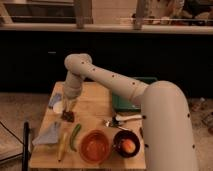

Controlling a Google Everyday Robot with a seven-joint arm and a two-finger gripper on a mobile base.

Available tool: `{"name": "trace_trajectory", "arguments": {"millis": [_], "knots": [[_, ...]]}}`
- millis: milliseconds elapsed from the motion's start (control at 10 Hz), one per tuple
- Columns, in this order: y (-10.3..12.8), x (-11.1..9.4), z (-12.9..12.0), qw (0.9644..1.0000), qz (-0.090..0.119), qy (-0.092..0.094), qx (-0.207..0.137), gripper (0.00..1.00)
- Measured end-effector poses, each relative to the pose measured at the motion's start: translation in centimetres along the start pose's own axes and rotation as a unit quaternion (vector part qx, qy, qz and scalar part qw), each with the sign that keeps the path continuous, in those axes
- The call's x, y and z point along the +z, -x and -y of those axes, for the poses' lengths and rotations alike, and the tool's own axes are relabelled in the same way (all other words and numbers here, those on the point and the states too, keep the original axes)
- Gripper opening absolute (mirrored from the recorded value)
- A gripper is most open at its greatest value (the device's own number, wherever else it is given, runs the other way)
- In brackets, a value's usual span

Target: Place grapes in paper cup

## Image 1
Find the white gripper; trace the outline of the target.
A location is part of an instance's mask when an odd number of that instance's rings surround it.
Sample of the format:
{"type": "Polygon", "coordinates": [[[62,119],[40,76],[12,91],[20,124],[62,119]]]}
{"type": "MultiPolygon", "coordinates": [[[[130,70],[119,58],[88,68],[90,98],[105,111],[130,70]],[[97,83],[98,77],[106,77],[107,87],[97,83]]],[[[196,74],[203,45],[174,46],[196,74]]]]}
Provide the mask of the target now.
{"type": "MultiPolygon", "coordinates": [[[[83,80],[80,76],[68,73],[63,85],[63,94],[67,99],[73,99],[70,101],[69,104],[69,111],[73,111],[76,103],[77,103],[77,97],[80,96],[82,92],[82,83],[83,80]]],[[[68,101],[66,98],[63,98],[63,112],[68,111],[68,101]]]]}

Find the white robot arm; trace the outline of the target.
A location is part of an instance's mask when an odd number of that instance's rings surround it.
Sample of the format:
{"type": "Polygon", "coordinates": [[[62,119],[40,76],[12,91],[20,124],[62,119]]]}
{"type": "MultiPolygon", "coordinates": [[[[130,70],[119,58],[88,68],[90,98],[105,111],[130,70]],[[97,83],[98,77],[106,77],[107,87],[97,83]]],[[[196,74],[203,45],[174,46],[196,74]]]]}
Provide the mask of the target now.
{"type": "Polygon", "coordinates": [[[146,84],[92,64],[88,54],[65,58],[66,105],[80,96],[90,78],[141,108],[147,171],[199,171],[190,111],[182,90],[169,81],[146,84]]]}

